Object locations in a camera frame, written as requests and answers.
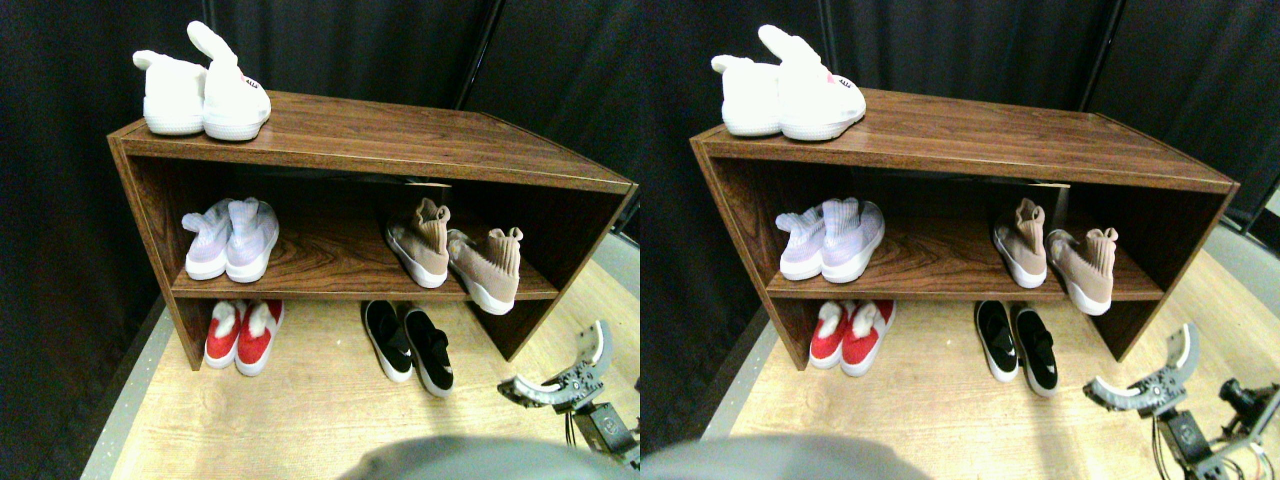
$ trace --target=light purple sneaker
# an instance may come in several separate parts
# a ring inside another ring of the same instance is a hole
[[[782,251],[782,261],[778,262],[782,278],[804,280],[822,273],[822,210],[813,207],[804,215],[782,214],[773,223],[782,232],[791,233],[787,247]]]
[[[248,197],[227,206],[232,219],[232,238],[227,244],[227,276],[232,282],[252,283],[266,273],[271,248],[280,237],[280,220],[266,202]]]
[[[223,198],[204,215],[182,216],[182,228],[196,233],[187,251],[187,275],[192,280],[207,280],[227,270],[227,241],[232,237],[227,205],[230,202],[230,198]]]
[[[849,283],[863,276],[872,252],[884,238],[884,214],[872,202],[858,198],[822,202],[827,236],[822,246],[822,276],[831,283]]]

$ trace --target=black shoe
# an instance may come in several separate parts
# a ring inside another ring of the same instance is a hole
[[[408,348],[404,328],[396,319],[396,307],[385,300],[366,302],[365,333],[374,342],[378,362],[392,381],[401,383],[413,376],[413,357]]]
[[[1057,393],[1057,361],[1053,358],[1053,335],[1044,328],[1039,314],[1023,307],[1014,315],[1018,349],[1027,361],[1027,383],[1041,397]]]
[[[444,351],[449,338],[431,324],[422,308],[404,305],[401,310],[422,387],[433,396],[448,397],[453,392],[453,367],[449,366],[449,353]]]
[[[989,300],[978,302],[973,316],[978,324],[978,337],[982,338],[982,349],[987,352],[991,374],[996,380],[1012,381],[1018,376],[1018,351],[1014,348],[1014,335],[1009,329],[1005,305]]]

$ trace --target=light wood floor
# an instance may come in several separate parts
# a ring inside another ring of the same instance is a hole
[[[883,443],[938,479],[1152,479],[1151,422],[1107,412],[1080,392],[1101,375],[1128,385],[1164,365],[1165,338],[1194,321],[1199,369],[1187,384],[1190,410],[1216,436],[1231,407],[1217,398],[1229,378],[1248,388],[1280,381],[1280,320],[1207,253],[1201,253],[1124,364],[1068,302],[1036,305],[1053,333],[1061,384],[1044,399],[1024,374],[1009,384],[987,370],[973,303],[902,302],[870,374],[796,371],[782,344],[771,353],[733,435],[826,434]],[[1266,449],[1280,458],[1272,422]],[[1252,453],[1234,456],[1254,474]],[[1169,461],[1170,468],[1175,468]],[[1181,477],[1180,472],[1172,472]]]
[[[396,384],[378,365],[357,302],[285,302],[266,370],[191,371],[174,335],[125,440],[115,479],[332,479],[374,448],[440,435],[490,435],[563,444],[550,408],[526,410],[495,385],[522,374],[541,380],[571,365],[573,339],[609,321],[614,361],[599,402],[635,426],[640,396],[640,303],[590,262],[511,364],[463,303],[424,305],[449,334],[453,396],[431,397],[417,378]]]

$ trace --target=wooden shoe rack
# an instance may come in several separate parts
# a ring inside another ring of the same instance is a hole
[[[824,300],[1065,300],[1056,275],[1039,288],[1018,287],[992,244],[995,215],[1011,212],[1028,188],[1019,180],[1068,184],[1060,220],[1076,238],[1089,228],[1119,232],[1111,310],[1091,319],[1123,360],[1239,187],[1100,114],[863,93],[867,116],[829,142],[740,138],[723,125],[690,141],[751,283],[801,370]],[[783,279],[778,257],[787,233],[774,216],[849,196],[879,205],[887,225],[863,276],[847,284],[820,275]]]
[[[156,136],[143,120],[108,136],[192,370],[200,369],[216,298],[467,301],[452,273],[439,288],[415,284],[383,242],[379,218],[416,206],[424,187],[357,177],[449,184],[451,228],[472,237],[489,227],[525,232],[515,308],[494,316],[472,305],[507,360],[564,294],[637,188],[486,114],[270,96],[271,119],[248,142]],[[247,196],[270,204],[280,219],[266,274],[248,284],[192,280],[183,264],[195,234],[182,228],[182,216]]]

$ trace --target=beige sock sneaker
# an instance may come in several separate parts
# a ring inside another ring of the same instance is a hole
[[[1048,234],[1050,261],[1066,280],[1071,302],[1088,315],[1102,315],[1111,308],[1117,239],[1120,234],[1114,228],[1092,229],[1084,236],[1082,253],[1076,252],[1079,242],[1070,233],[1053,230]]]
[[[439,287],[448,276],[448,221],[449,207],[438,207],[431,198],[422,198],[413,215],[387,223],[387,246],[413,282],[424,288]]]
[[[520,241],[524,238],[518,228],[508,233],[495,228],[477,243],[460,230],[449,230],[449,266],[467,285],[467,293],[480,310],[503,315],[516,306]]]
[[[1048,276],[1043,242],[1044,209],[1023,198],[1012,216],[996,223],[991,237],[1019,287],[1036,288],[1044,283]]]

